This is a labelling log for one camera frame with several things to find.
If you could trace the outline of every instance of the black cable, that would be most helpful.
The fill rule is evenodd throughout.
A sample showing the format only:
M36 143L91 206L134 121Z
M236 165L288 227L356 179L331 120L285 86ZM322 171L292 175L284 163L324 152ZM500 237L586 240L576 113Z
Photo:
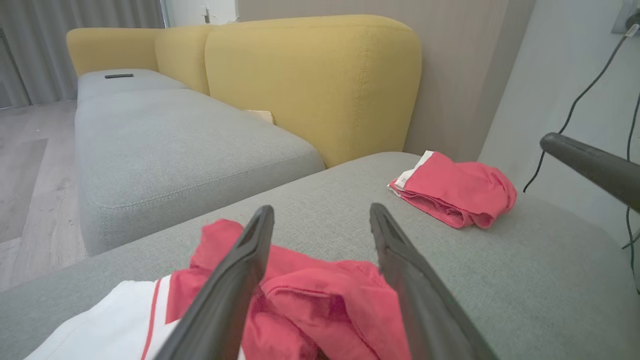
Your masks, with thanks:
M616 57L616 54L618 53L618 50L620 50L620 47L622 46L622 44L625 42L625 40L627 39L627 36L623 36L622 39L620 40L620 42L618 43L618 46L616 46L615 50L613 51L613 53L611 53L611 56L609 57L609 61L607 61L607 65L605 65L604 69L602 69L602 71L599 73L598 77L593 80L593 82L591 84L589 84L589 86L587 86L587 88L582 92L582 94L580 94L580 96L578 96L578 98L576 98L576 100L573 102L573 105L571 105L571 110L569 111L569 115L566 118L566 121L564 122L564 125L562 126L562 129L560 129L560 131L558 131L558 134L562 134L564 132L564 130L566 129L567 125L569 125L569 121L571 120L571 116L573 115L573 111L575 109L576 104L578 103L578 101L580 101L580 99L584 96L584 94L588 93L589 90L591 90L591 88L593 88L593 85L596 85L596 83L598 82L598 80L600 80L600 78L604 75L605 72L607 72L607 69L609 68L609 65L611 65L611 63L613 62L613 59ZM542 155L540 156L540 161L538 162L538 167L536 169L536 173L533 174L533 177L531 178L531 180L529 180L529 182L527 183L527 186L524 187L524 190L522 190L522 192L527 192L527 189L529 187L529 185L531 185L531 183L533 183L533 181L536 179L536 177L538 176L538 173L540 172L540 168L542 167L542 161L545 158L545 152L542 152Z
M638 118L638 109L640 109L640 95L638 95L638 101L636 102L636 109L634 110L634 119L631 122L631 130L629 131L629 137L627 138L627 161L631 161L631 139L633 139L634 129L636 128L636 120ZM634 238L631 232L631 223L629 222L629 211L631 209L627 207L627 231L629 233L629 243L622 247L626 249L631 247L631 271L635 274L634 262L636 260L636 250L634 248L635 242L640 238L640 233Z

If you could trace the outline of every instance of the yellow cushion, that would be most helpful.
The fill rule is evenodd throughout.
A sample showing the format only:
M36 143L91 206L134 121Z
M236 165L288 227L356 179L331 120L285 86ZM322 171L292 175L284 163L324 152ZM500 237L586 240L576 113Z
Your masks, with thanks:
M156 35L163 29L79 28L67 33L78 76L111 69L158 71Z
M270 111L327 167L402 151L421 61L409 27L373 15L227 24L205 48L212 97Z
M156 38L160 73L192 90L209 95L204 67L204 45L214 25L184 26L161 31Z

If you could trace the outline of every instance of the fabric upholstery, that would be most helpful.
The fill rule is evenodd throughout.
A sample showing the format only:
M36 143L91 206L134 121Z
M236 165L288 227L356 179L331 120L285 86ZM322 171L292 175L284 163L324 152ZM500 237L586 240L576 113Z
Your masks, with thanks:
M408 26L372 15L226 24L205 49L212 97L270 111L327 167L403 148L421 62Z
M189 89L79 102L76 147L89 255L324 169L301 138Z
M106 75L133 74L132 78L106 79ZM186 88L180 81L164 76L155 71L144 69L115 69L88 72L78 79L78 101L96 96L135 92L142 90L181 89Z
M455 230L385 185L419 157L383 153L258 194L0 293L0 354L21 358L123 280L185 268L200 228L275 209L273 243L328 261L376 262L371 202L384 204L499 359L635 359L640 297L599 228L527 194L491 229Z
M183 82L190 89L209 95L204 67L204 45L214 25L168 28L156 38L160 73Z
M73 29L67 33L67 48L78 76L110 69L158 71L156 36L162 31L164 29Z

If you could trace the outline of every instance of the white fabric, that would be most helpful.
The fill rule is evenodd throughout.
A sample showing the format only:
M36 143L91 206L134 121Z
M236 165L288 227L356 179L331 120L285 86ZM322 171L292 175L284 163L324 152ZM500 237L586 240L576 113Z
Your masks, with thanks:
M394 192L394 194L396 194L398 197L401 197L401 192L404 191L404 186L406 185L406 182L409 180L409 178L411 178L411 176L413 176L413 173L425 162L427 162L427 160L431 157L431 155L433 155L433 151L425 151L424 154L422 155L422 157L420 158L420 160L418 161L417 164L415 164L415 166L413 167L413 169L407 170L405 172L403 172L397 179L396 179L396 183L394 186L391 186L391 184L387 185L387 188L391 191Z
M121 282L97 305L60 325L26 360L153 359L180 321L165 324L170 279L169 275L158 281ZM151 340L143 357L149 334ZM244 360L242 349L238 359Z

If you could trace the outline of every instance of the wall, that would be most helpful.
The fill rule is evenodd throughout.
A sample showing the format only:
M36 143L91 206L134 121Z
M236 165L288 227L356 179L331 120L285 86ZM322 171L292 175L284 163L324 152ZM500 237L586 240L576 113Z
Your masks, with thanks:
M595 79L621 35L611 28L622 0L538 0L484 143L480 161L499 167L522 190L540 158L540 138L558 131L571 103ZM640 38L625 42L600 82L578 103L564 132L626 156L640 92ZM640 163L634 135L631 158ZM527 194L552 202L628 242L626 207L551 156ZM640 217L632 211L632 229Z
M240 21L368 13L420 37L422 79L404 150L476 160L534 0L238 0Z
M205 24L205 9L209 6L211 24L226 24L236 19L235 0L166 0L170 26L189 26Z

